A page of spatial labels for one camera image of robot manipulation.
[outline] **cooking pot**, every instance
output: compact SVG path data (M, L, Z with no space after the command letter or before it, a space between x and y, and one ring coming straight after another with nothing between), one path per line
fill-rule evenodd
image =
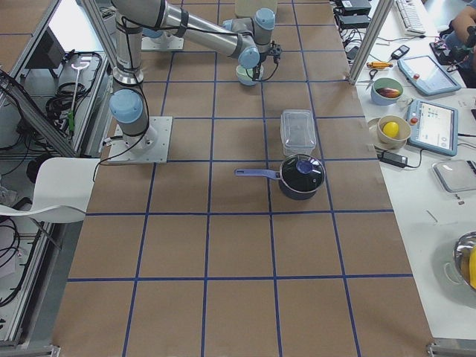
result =
M296 154L286 158L279 171L236 169L237 176L264 176L279 180L281 191L291 199L310 199L325 179L322 163L312 156Z
M453 268L456 268L456 277L451 273L451 271L454 270L450 268L451 265L447 264L444 268L446 277L453 283L458 285L463 283L469 286L473 292L476 292L476 289L469 283L469 256L473 249L476 249L476 232L469 232L459 238L454 245Z

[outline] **black pot lid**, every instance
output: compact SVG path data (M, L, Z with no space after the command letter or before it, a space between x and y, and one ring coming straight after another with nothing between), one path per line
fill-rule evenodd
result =
M282 164L280 176L283 183L298 192L312 192L324 182L322 163L312 156L297 154L289 156Z

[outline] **phone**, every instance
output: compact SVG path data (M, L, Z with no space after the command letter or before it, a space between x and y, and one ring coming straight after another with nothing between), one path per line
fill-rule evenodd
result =
M392 57L392 59L398 60L402 58L407 52L409 52L409 50L410 48L408 46L401 45L394 52L392 52L390 56Z

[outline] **lid knob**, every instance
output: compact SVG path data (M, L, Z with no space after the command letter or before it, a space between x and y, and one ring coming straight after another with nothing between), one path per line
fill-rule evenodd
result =
M296 163L297 171L303 175L309 175L312 172L312 162L309 160L298 160Z

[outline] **white desk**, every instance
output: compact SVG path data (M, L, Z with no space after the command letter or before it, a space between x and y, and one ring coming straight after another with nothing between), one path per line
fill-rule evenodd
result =
M436 36L428 13L420 5L420 18L427 29L426 36ZM392 8L380 37L403 37L395 11ZM428 43L432 41L434 38L426 37L381 45L384 42L378 40L371 54L381 60L388 60L391 52L402 44L410 47L407 56L431 54ZM464 86L457 72L453 76ZM422 97L396 65L379 71L376 79L380 77L398 80L404 86L406 96L457 108L460 116L458 132L476 135L476 120L470 112L470 109L476 108L476 89L464 88L456 93ZM358 80L368 79L368 70L364 69ZM370 99L370 89L366 89L366 83L357 83L356 87L367 121L384 115L405 117L406 107L398 104L377 106ZM459 142L476 145L476 138L460 138ZM418 165L419 149L405 146L397 152L407 156L410 165ZM383 163L381 168L432 335L435 338L476 340L476 293L468 286L452 283L444 272L444 265L453 263L452 251L459 237L469 231L476 231L476 191L461 193L458 199L454 194L444 191L431 168L436 162L457 159L476 161L476 149L459 146L458 154L453 158L424 151L421 166L415 170L402 170Z

